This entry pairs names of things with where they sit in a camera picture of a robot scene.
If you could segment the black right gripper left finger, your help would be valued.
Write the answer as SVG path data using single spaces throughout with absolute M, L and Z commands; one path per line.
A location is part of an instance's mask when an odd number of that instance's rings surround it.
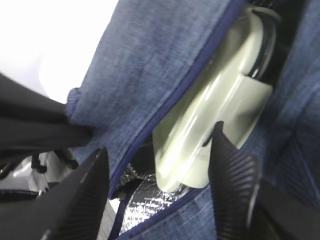
M 95 240 L 110 187 L 108 152 L 93 152 L 45 194 L 0 206 L 2 240 Z

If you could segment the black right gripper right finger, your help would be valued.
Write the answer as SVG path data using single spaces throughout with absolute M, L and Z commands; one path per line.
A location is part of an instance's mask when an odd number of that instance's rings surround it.
M 318 240 L 320 212 L 262 177 L 262 163 L 238 149 L 218 121 L 211 132 L 209 185 L 218 240 Z

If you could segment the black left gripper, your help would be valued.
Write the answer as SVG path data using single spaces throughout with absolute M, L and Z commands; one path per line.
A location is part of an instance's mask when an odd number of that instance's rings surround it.
M 32 157 L 37 170 L 39 155 L 87 145 L 93 136 L 89 126 L 72 124 L 65 106 L 0 75 L 0 177 L 3 179 L 25 158 Z

